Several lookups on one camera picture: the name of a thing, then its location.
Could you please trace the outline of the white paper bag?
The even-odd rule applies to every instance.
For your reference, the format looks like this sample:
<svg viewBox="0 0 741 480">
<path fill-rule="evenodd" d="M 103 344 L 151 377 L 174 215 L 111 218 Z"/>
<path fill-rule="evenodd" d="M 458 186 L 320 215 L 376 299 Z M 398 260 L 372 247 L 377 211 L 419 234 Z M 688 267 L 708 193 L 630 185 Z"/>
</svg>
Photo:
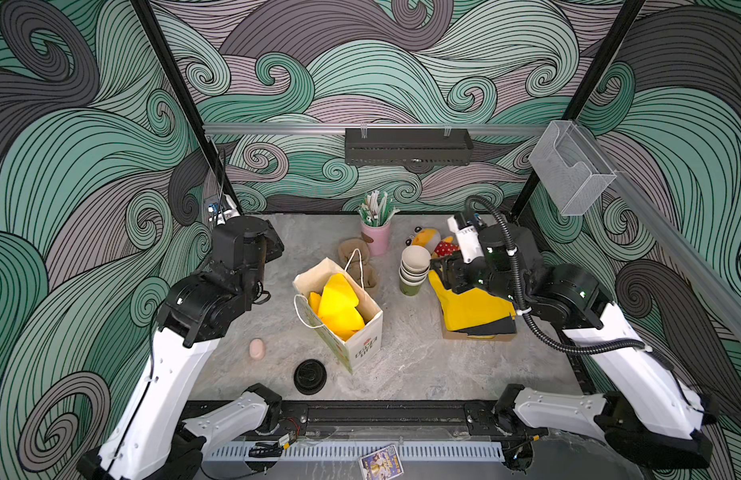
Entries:
<svg viewBox="0 0 741 480">
<path fill-rule="evenodd" d="M 294 311 L 306 328 L 316 332 L 336 359 L 354 374 L 382 349 L 384 312 L 364 289 L 364 276 L 350 276 L 350 264 L 364 273 L 362 253 L 355 249 L 346 266 L 326 258 L 296 276 Z"/>
</svg>

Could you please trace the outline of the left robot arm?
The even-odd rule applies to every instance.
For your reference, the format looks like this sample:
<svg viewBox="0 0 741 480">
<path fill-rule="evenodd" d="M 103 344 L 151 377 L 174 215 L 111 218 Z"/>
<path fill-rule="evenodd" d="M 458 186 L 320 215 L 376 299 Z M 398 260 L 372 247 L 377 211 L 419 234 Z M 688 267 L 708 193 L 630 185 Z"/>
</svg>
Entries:
<svg viewBox="0 0 741 480">
<path fill-rule="evenodd" d="M 278 427 L 282 397 L 262 384 L 211 412 L 182 412 L 232 322 L 270 298 L 264 266 L 284 244 L 268 220 L 244 215 L 212 230 L 206 267 L 176 282 L 156 312 L 142 378 L 114 432 L 86 452 L 86 479 L 192 479 L 204 458 L 238 436 Z"/>
</svg>

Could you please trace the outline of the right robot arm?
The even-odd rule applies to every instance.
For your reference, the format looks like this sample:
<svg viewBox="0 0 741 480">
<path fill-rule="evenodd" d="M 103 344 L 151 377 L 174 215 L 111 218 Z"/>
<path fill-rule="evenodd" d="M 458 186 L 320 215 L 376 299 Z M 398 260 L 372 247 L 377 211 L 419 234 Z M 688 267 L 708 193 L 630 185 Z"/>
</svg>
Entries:
<svg viewBox="0 0 741 480">
<path fill-rule="evenodd" d="M 511 302 L 542 344 L 592 358 L 616 387 L 576 396 L 509 385 L 494 408 L 500 428 L 519 440 L 509 452 L 530 458 L 534 435 L 554 429 L 603 442 L 650 470 L 710 467 L 713 444 L 703 429 L 717 421 L 712 396 L 680 380 L 596 276 L 574 264 L 544 264 L 533 234 L 480 195 L 467 198 L 449 228 L 459 251 L 431 263 L 444 288 Z"/>
</svg>

